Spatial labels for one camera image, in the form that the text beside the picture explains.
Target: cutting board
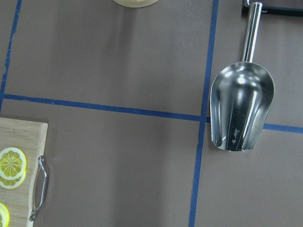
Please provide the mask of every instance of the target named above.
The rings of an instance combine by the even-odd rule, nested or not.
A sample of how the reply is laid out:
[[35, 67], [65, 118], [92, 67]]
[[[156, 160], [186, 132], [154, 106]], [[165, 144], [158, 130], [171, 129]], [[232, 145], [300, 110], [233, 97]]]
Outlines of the cutting board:
[[28, 220], [34, 207], [35, 183], [38, 172], [38, 157], [44, 154], [47, 123], [0, 118], [0, 151], [16, 147], [27, 158], [27, 174], [16, 189], [0, 186], [0, 202], [9, 209], [9, 227], [32, 227]]

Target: yellow lemon slice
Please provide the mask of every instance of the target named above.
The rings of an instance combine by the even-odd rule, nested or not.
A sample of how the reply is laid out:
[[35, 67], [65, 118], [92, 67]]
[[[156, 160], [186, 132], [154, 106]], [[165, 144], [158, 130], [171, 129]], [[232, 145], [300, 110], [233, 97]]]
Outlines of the yellow lemon slice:
[[14, 189], [19, 187], [25, 179], [25, 175], [27, 174], [26, 170], [23, 172], [23, 174], [17, 178], [16, 180], [6, 180], [0, 176], [0, 186], [2, 186], [5, 189]]
[[0, 152], [0, 176], [5, 180], [16, 180], [26, 169], [27, 159], [18, 148], [5, 148]]
[[9, 210], [0, 202], [0, 227], [9, 226]]

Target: blue tape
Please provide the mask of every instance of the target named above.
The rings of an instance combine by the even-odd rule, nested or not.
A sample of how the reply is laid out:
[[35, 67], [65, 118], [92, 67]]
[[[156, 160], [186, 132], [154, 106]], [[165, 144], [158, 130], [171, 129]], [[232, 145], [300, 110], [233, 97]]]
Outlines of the blue tape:
[[192, 190], [192, 197], [191, 197], [190, 211], [189, 211], [189, 227], [195, 226], [195, 219], [196, 219], [196, 207], [197, 207], [199, 181], [200, 181], [200, 170], [201, 170], [201, 162], [202, 162], [202, 149], [203, 149], [203, 142], [204, 142], [205, 123], [207, 120], [206, 114], [207, 114], [207, 107], [208, 107], [210, 77], [212, 74], [212, 65], [213, 65], [214, 39], [215, 39], [216, 24], [217, 24], [218, 5], [219, 5], [219, 0], [214, 0], [213, 9], [212, 9], [212, 17], [211, 17], [211, 22], [210, 22], [210, 33], [209, 33], [209, 40], [208, 40], [205, 79], [204, 79], [204, 88], [203, 88], [203, 97], [202, 97], [202, 106], [201, 106], [201, 118], [200, 118], [200, 125], [199, 125], [199, 135], [198, 135], [199, 143], [198, 143], [197, 151], [196, 151], [193, 190]]
[[81, 103], [81, 102], [49, 99], [49, 98], [27, 97], [27, 96], [18, 96], [18, 95], [10, 95], [10, 94], [5, 94], [4, 98], [11, 99], [11, 100], [19, 100], [19, 101], [29, 101], [29, 102], [34, 102], [34, 103], [73, 106], [73, 107], [85, 108], [85, 109], [104, 110], [104, 111], [120, 112], [120, 113], [127, 113], [127, 114], [130, 113], [130, 114], [147, 115], [147, 116], [155, 116], [155, 117], [173, 118], [173, 119], [188, 120], [188, 121], [195, 121], [195, 122], [198, 122], [200, 120], [200, 116], [196, 116], [196, 115], [161, 112], [161, 111], [154, 111], [154, 110], [143, 110], [143, 109], [135, 109], [135, 108], [127, 108], [127, 107], [110, 106], [110, 105], [99, 105], [99, 104], [91, 104], [91, 103]]
[[[206, 122], [210, 123], [210, 117], [206, 118]], [[263, 129], [274, 130], [274, 131], [285, 131], [285, 132], [293, 132], [293, 133], [303, 133], [303, 127], [295, 127], [288, 125], [280, 125], [280, 124], [264, 124]]]
[[8, 72], [9, 72], [11, 45], [12, 45], [13, 36], [16, 32], [16, 28], [17, 28], [17, 24], [18, 24], [21, 3], [22, 3], [22, 0], [17, 1], [15, 17], [14, 17], [13, 26], [12, 26], [11, 33], [10, 33], [10, 38], [9, 38], [9, 47], [8, 47], [8, 52], [6, 54], [6, 60], [5, 60], [5, 73], [2, 76], [2, 82], [1, 82], [1, 88], [0, 88], [0, 113], [1, 113], [1, 108], [2, 108], [2, 103], [3, 103], [3, 98], [4, 98], [6, 80], [7, 80]]

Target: scoop handle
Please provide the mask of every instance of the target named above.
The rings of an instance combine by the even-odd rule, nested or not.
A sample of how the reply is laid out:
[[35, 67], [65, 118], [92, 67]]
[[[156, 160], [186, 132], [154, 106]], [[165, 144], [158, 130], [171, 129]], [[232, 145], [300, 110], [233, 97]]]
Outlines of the scoop handle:
[[246, 25], [245, 39], [244, 39], [243, 55], [241, 61], [247, 61], [252, 63], [255, 44], [257, 40], [257, 32], [258, 32], [261, 10], [262, 10], [261, 2], [254, 2], [250, 4], [250, 10], [249, 10], [248, 21]]

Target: metal scoop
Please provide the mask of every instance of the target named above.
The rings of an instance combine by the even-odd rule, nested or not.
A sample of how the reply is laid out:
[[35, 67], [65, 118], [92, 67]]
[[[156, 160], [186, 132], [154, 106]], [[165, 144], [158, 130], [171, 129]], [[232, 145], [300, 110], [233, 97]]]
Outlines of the metal scoop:
[[274, 97], [269, 72], [252, 63], [261, 9], [260, 2], [250, 5], [242, 60], [223, 69], [211, 88], [212, 142], [220, 149], [252, 149]]

